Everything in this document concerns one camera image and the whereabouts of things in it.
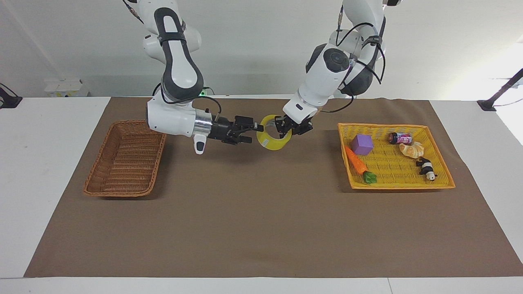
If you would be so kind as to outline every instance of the brown mat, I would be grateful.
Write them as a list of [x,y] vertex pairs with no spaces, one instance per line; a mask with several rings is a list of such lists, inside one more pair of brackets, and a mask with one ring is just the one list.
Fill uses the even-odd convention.
[[[427,101],[358,100],[346,111],[318,115],[313,131],[294,136],[278,152],[257,142],[210,141],[199,156],[192,139],[169,136],[151,195],[83,195],[111,123],[144,119],[146,101],[111,99],[26,277],[523,276],[523,265]],[[223,115],[260,121],[281,113],[284,103],[222,100]],[[457,188],[351,190],[337,122],[429,126]]]

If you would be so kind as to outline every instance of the basket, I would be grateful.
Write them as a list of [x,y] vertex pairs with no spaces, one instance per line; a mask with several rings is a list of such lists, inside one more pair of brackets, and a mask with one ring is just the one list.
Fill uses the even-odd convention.
[[[452,189],[456,187],[427,126],[338,123],[338,132],[342,144],[342,157],[352,189],[420,190]],[[414,141],[423,144],[425,147],[423,157],[432,162],[434,173],[438,175],[435,181],[429,181],[425,175],[420,175],[421,169],[416,166],[416,160],[404,156],[398,145],[388,142],[388,136],[391,132],[410,133]],[[378,178],[376,184],[365,184],[363,177],[356,173],[347,160],[344,145],[349,146],[357,134],[372,137],[374,144],[372,151],[368,155],[358,155],[358,157],[365,163],[370,172],[376,174]]]
[[151,193],[165,137],[149,129],[143,120],[113,123],[85,181],[84,193],[98,197],[140,197]]

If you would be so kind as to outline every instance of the white table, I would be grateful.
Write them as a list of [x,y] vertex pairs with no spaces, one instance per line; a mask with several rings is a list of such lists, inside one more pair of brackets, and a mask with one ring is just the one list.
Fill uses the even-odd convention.
[[[523,293],[523,277],[22,278],[108,101],[109,97],[26,98],[16,109],[0,110],[1,294]],[[523,146],[496,113],[483,112],[475,103],[431,103],[508,240],[523,260]]]

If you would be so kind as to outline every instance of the yellow ring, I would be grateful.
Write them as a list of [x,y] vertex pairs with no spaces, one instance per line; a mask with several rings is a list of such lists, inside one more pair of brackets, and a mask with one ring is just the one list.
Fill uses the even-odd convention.
[[260,122],[260,125],[264,126],[263,132],[256,132],[256,138],[258,138],[258,142],[264,148],[273,151],[282,149],[292,137],[292,130],[289,130],[289,132],[282,139],[273,138],[269,135],[269,133],[267,133],[265,125],[269,123],[271,120],[274,121],[275,117],[276,115],[267,115],[266,117],[264,117]]

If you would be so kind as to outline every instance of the purple block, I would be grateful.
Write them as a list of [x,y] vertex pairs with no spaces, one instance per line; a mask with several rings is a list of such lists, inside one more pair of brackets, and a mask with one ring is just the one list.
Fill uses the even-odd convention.
[[372,137],[369,135],[356,135],[350,143],[350,149],[358,155],[368,155],[372,148],[374,148],[374,144],[372,144]]

